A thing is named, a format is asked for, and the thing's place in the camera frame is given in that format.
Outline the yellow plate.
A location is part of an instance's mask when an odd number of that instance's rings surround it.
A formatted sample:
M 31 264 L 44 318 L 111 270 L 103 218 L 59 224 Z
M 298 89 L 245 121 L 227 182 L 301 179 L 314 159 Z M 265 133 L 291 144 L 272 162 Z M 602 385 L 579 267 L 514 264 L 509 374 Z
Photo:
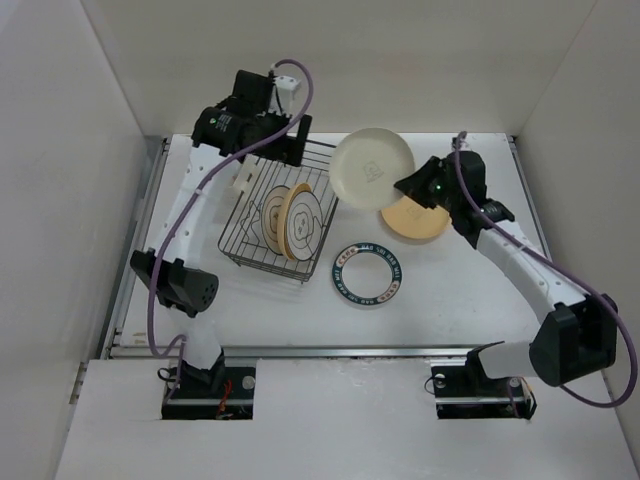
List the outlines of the yellow plate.
M 451 224 L 441 207 L 425 208 L 408 197 L 380 211 L 385 230 L 396 240 L 424 244 L 443 234 Z

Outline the plain cream plate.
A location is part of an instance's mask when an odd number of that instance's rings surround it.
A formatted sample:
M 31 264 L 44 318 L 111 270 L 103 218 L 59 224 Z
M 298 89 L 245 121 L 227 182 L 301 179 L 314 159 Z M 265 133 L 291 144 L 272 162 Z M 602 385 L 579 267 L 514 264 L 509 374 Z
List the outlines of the plain cream plate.
M 415 169 L 413 152 L 400 135 L 365 128 L 348 134 L 336 146 L 329 177 L 340 201 L 355 209 L 379 211 L 403 196 L 395 183 Z

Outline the white plate green lettered rim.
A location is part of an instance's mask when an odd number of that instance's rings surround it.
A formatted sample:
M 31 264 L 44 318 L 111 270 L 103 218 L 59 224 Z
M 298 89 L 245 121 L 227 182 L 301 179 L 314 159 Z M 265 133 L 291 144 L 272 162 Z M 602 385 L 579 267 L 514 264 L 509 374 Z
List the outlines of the white plate green lettered rim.
M 397 256 L 372 242 L 345 247 L 331 265 L 331 281 L 342 300 L 373 309 L 391 301 L 403 283 L 403 270 Z

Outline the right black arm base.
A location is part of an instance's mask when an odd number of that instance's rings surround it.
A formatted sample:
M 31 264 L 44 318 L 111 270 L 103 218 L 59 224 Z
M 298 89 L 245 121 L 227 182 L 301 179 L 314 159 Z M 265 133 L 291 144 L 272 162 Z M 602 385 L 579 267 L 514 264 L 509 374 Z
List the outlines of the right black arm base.
M 425 385 L 431 384 L 439 420 L 519 419 L 529 421 L 538 402 L 519 377 L 489 379 L 464 364 L 433 363 Z

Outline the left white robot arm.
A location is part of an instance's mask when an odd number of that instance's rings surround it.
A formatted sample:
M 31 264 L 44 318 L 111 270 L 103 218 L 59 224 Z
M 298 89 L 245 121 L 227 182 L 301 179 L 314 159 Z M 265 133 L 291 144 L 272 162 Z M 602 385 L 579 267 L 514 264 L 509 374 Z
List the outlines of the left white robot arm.
M 206 222 L 214 207 L 213 179 L 247 155 L 297 166 L 301 162 L 311 116 L 306 100 L 298 113 L 292 104 L 300 88 L 314 92 L 311 75 L 303 78 L 240 70 L 232 92 L 205 108 L 191 134 L 193 148 L 217 149 L 217 160 L 190 161 L 158 239 L 136 250 L 130 266 L 147 287 L 147 342 L 156 358 L 177 348 L 173 368 L 160 372 L 166 397 L 195 393 L 209 397 L 223 387 L 224 350 L 215 323 L 205 316 L 219 288 L 218 277 L 202 269 Z

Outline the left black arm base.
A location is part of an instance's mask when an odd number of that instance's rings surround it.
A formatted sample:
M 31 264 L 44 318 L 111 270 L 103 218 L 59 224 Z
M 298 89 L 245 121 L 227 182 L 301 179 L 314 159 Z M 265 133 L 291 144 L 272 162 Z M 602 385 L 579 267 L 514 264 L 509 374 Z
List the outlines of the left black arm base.
M 222 379 L 212 387 L 182 374 L 176 382 L 176 366 L 161 367 L 157 375 L 165 383 L 162 420 L 252 420 L 256 387 L 256 363 L 232 359 Z

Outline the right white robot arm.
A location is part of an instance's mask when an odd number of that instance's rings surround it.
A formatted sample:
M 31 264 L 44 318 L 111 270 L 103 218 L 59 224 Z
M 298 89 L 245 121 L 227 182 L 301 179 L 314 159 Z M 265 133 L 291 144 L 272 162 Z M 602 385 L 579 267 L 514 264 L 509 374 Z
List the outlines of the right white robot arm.
M 455 231 L 505 275 L 540 323 L 529 341 L 499 341 L 469 353 L 463 381 L 470 391 L 484 394 L 499 379 L 529 376 L 558 387 L 615 362 L 612 301 L 599 302 L 546 265 L 511 211 L 488 197 L 479 154 L 432 157 L 394 186 L 423 207 L 444 208 Z

